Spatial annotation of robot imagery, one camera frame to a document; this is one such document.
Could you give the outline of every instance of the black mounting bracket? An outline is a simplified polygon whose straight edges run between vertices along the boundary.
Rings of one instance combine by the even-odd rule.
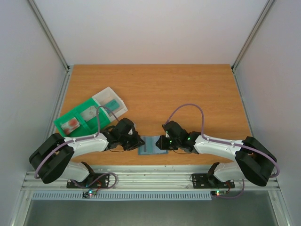
[[[95,180],[96,178],[98,178],[99,176],[101,176],[103,173],[95,173],[93,176],[93,180]],[[100,188],[107,188],[110,182],[110,175],[105,175],[101,178],[98,179],[101,182],[101,186]],[[77,182],[79,185],[81,186],[86,186],[85,182]],[[87,188],[98,188],[99,187],[99,183],[97,181],[95,181],[91,186],[87,187]],[[78,189],[82,189],[81,187],[76,186],[72,181],[68,181],[67,182],[67,188],[78,188]]]
[[[217,183],[213,186],[211,183],[209,183],[206,173],[194,173],[191,175],[190,180],[192,181],[194,189],[226,189],[229,188],[228,184],[230,185],[230,188],[235,188],[234,182],[231,182],[230,180],[227,181],[228,184],[225,182],[217,181]]]

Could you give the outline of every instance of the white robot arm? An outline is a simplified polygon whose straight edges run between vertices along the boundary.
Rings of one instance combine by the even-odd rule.
[[[36,170],[35,177],[41,178],[45,184],[65,178],[87,186],[95,180],[95,173],[85,162],[74,163],[70,160],[90,152],[111,150],[117,145],[126,151],[144,145],[134,123],[127,118],[91,136],[62,137],[55,133],[30,156],[29,162]]]
[[[276,158],[254,137],[245,140],[225,140],[200,132],[188,133],[175,121],[162,125],[165,135],[156,146],[163,150],[183,149],[187,153],[213,154],[232,160],[215,163],[207,173],[208,183],[217,184],[235,179],[248,179],[258,186],[266,186]]]

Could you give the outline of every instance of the wooden tabletop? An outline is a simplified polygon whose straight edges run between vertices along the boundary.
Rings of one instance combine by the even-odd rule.
[[[162,135],[162,124],[185,103],[199,105],[205,113],[205,133],[225,139],[250,135],[245,112],[229,65],[75,65],[62,114],[111,87],[140,135]],[[193,106],[180,109],[172,118],[188,132],[201,131],[201,113]],[[91,165],[212,164],[230,162],[210,154],[138,155],[137,150],[94,152],[73,161]]]

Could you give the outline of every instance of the purple cable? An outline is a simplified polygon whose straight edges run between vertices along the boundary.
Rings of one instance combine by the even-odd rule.
[[[100,109],[100,108],[103,108],[103,109],[106,109],[106,110],[110,111],[110,112],[112,113],[112,115],[115,117],[115,119],[116,119],[117,121],[119,121],[118,118],[116,117],[116,115],[113,113],[113,111],[112,111],[110,108],[106,107],[106,106],[98,106],[97,109],[96,109],[96,116],[98,116],[98,114],[99,114],[99,109]],[[96,119],[97,119],[97,133],[96,133],[95,136],[97,137],[97,136],[100,134],[100,122],[99,122],[99,117],[96,117]],[[89,140],[89,139],[94,139],[94,138],[95,138],[94,135],[92,135],[92,136],[90,136],[90,137],[77,138],[76,141]],[[36,179],[39,179],[39,178],[40,178],[40,177],[38,176],[38,173],[39,173],[40,169],[41,169],[42,166],[45,164],[45,162],[46,162],[46,161],[47,161],[47,160],[48,160],[55,152],[57,152],[58,150],[60,150],[60,148],[62,148],[63,146],[65,146],[65,145],[67,145],[67,144],[69,144],[69,143],[72,143],[72,142],[74,142],[74,140],[66,141],[66,142],[60,144],[59,146],[57,146],[55,149],[53,149],[53,150],[45,157],[45,159],[43,159],[43,161],[42,161],[42,162],[39,164],[39,166],[37,167],[36,171],[34,172],[34,178],[36,178]]]
[[[224,196],[224,195],[219,195],[219,196],[212,195],[212,197],[221,198],[221,199],[236,199],[236,198],[240,197],[243,194],[244,190],[245,190],[245,181],[243,180],[243,188],[241,189],[241,191],[238,195],[235,195],[235,196],[232,196],[232,197]]]
[[[270,160],[270,161],[274,164],[274,166],[275,166],[275,168],[276,168],[276,170],[277,170],[276,174],[271,175],[270,178],[275,178],[275,177],[277,177],[277,176],[280,174],[280,168],[279,168],[279,165],[278,165],[271,157],[269,157],[267,154],[265,154],[265,153],[263,153],[263,152],[261,152],[261,151],[255,149],[255,148],[248,147],[248,146],[246,146],[246,145],[240,145],[240,144],[235,144],[235,143],[231,143],[231,142],[226,142],[226,141],[220,141],[220,140],[215,140],[215,139],[208,139],[208,137],[205,137],[205,134],[204,134],[204,128],[205,128],[205,116],[204,116],[204,112],[203,112],[202,108],[200,108],[200,106],[198,106],[198,105],[195,105],[195,104],[184,104],[184,105],[181,105],[181,106],[177,107],[177,108],[174,110],[174,112],[170,115],[170,117],[167,119],[167,121],[165,122],[165,124],[167,124],[167,123],[170,121],[170,119],[172,118],[172,116],[173,116],[180,108],[182,108],[182,107],[184,107],[184,106],[195,106],[195,107],[197,107],[197,108],[201,111],[201,113],[202,113],[202,129],[201,129],[201,136],[202,136],[203,139],[205,139],[205,140],[207,140],[207,141],[211,141],[211,142],[223,144],[223,145],[234,145],[234,146],[237,146],[237,147],[242,147],[242,148],[248,149],[248,150],[250,150],[250,151],[256,152],[256,153],[258,153],[258,154],[261,154],[262,156],[264,156],[265,158],[267,158],[268,160]]]
[[[110,189],[110,188],[113,188],[116,184],[117,184],[117,175],[115,173],[104,173],[102,175],[100,175],[98,178],[96,178],[91,184],[88,185],[88,187],[85,187],[85,186],[81,186],[79,185],[75,180],[71,180],[77,187],[80,187],[80,188],[89,188],[92,184],[94,184],[97,180],[99,180],[99,178],[102,178],[103,176],[106,176],[106,175],[112,175],[114,178],[115,178],[115,181],[114,183],[109,186],[109,187],[101,187],[99,188],[99,190],[105,190],[105,189]]]

